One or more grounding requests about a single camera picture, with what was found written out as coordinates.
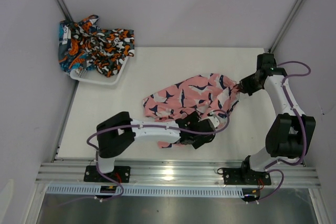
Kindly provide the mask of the pink shark print shorts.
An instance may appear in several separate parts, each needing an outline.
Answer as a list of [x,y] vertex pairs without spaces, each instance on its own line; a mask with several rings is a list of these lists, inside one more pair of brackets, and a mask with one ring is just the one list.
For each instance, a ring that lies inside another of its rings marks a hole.
[[143,115],[156,122],[181,121],[216,116],[219,128],[239,102],[235,81],[220,73],[199,74],[173,84],[142,100]]

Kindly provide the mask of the orange camouflage shorts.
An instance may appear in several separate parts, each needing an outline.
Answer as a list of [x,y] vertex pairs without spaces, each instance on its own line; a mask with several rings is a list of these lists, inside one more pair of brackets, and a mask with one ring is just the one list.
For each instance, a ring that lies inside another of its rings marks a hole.
[[98,20],[99,16],[91,15],[69,25],[69,69],[95,70],[109,78],[120,72],[127,57],[135,55],[135,35],[132,29],[102,29]]

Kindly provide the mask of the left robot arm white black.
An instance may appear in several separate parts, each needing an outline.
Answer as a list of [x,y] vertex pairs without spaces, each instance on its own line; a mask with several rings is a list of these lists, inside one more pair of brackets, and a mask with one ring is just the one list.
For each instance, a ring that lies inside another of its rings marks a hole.
[[173,144],[191,145],[198,149],[214,139],[219,125],[217,117],[201,119],[197,112],[169,122],[139,121],[130,118],[129,112],[120,112],[96,126],[98,167],[95,175],[102,182],[110,181],[114,176],[115,158],[133,142],[151,141],[163,148]]

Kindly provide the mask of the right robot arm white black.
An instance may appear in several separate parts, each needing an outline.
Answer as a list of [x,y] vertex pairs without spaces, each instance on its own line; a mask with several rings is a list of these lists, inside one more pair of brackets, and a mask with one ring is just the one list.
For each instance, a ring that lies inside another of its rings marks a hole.
[[316,127],[316,120],[307,116],[294,98],[289,79],[282,64],[277,64],[274,54],[257,56],[256,72],[241,79],[238,91],[249,96],[265,90],[269,95],[276,118],[265,139],[265,147],[249,155],[241,164],[240,179],[251,184],[259,174],[283,163],[297,166],[302,163],[309,149]]

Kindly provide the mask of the blue orange patterned shorts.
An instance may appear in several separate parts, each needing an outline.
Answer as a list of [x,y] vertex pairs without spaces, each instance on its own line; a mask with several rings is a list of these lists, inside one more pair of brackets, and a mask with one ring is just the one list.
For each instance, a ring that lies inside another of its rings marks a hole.
[[83,32],[77,23],[69,20],[63,20],[59,24],[58,62],[61,70],[66,73],[90,68]]

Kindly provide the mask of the white plastic basket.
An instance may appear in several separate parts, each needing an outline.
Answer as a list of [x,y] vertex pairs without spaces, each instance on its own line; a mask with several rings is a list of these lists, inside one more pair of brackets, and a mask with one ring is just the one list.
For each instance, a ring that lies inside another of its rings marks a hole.
[[120,71],[116,75],[113,75],[111,77],[105,77],[104,75],[100,74],[96,70],[88,71],[88,70],[81,70],[81,69],[72,70],[69,76],[70,78],[80,81],[80,82],[111,87],[111,86],[116,85],[119,82],[127,63],[128,63],[128,57],[124,59],[123,65],[121,66]]

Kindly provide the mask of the right aluminium frame post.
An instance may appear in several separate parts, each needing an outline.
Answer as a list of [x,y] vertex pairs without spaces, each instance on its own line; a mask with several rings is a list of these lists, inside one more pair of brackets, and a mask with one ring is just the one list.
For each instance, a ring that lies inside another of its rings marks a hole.
[[293,6],[291,7],[288,15],[286,16],[284,22],[282,23],[279,31],[277,32],[275,38],[273,39],[271,45],[265,49],[265,52],[274,53],[277,47],[280,45],[281,41],[283,40],[284,36],[288,32],[289,28],[291,27],[294,19],[299,14],[301,8],[303,7],[306,0],[295,0]]

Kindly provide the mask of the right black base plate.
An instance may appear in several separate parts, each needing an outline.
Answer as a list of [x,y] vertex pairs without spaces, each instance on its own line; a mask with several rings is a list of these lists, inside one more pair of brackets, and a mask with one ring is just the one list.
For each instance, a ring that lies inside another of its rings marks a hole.
[[271,178],[267,172],[243,170],[242,168],[222,168],[225,185],[271,185]]

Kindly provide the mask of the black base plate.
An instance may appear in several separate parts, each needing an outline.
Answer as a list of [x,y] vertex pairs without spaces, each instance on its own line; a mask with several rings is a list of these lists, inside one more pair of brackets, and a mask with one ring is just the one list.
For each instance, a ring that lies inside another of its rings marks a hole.
[[[105,176],[119,183],[129,183],[130,175],[131,175],[130,166],[116,166],[113,172],[105,174]],[[98,173],[96,166],[93,166],[93,165],[86,167],[83,181],[84,182],[109,182],[108,179],[102,177]]]
[[222,168],[225,185],[271,185],[271,178],[267,172],[243,170],[242,168]]

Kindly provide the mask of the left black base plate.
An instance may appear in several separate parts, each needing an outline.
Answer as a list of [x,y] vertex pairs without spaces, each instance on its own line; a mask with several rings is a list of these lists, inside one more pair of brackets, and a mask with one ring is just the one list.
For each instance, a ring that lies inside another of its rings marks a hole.
[[[130,166],[116,166],[113,172],[105,174],[105,176],[119,183],[129,183],[130,175],[131,175]],[[84,182],[109,182],[108,179],[102,177],[98,173],[96,166],[93,166],[93,165],[86,167],[83,181]]]

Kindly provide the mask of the aluminium mounting rail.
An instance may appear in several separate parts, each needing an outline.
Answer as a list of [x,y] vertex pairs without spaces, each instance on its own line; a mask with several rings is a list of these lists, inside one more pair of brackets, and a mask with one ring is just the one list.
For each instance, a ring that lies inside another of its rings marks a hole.
[[[217,170],[221,167],[238,168],[239,161],[199,162],[199,161],[135,161],[117,160],[119,166],[129,166],[130,185],[139,186],[180,186],[214,187],[222,186],[223,179]],[[42,163],[36,183],[82,184],[86,167],[94,165],[89,159],[57,159],[51,163]],[[285,176],[283,188],[321,188],[314,167],[274,166]]]

